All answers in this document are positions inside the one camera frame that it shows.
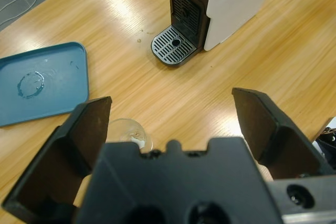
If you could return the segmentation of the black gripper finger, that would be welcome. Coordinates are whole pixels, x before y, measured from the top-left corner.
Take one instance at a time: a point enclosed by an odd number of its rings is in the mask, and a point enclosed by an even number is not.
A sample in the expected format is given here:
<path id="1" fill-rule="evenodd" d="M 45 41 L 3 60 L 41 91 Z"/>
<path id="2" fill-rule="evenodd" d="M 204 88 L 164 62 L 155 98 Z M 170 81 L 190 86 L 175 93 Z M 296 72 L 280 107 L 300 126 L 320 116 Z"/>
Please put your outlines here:
<path id="1" fill-rule="evenodd" d="M 111 97 L 102 97 L 77 105 L 25 168 L 2 208 L 24 223 L 71 223 L 82 180 L 106 142 L 111 104 Z"/>
<path id="2" fill-rule="evenodd" d="M 273 179 L 335 175 L 308 138 L 265 93 L 233 88 L 238 121 L 254 159 Z"/>

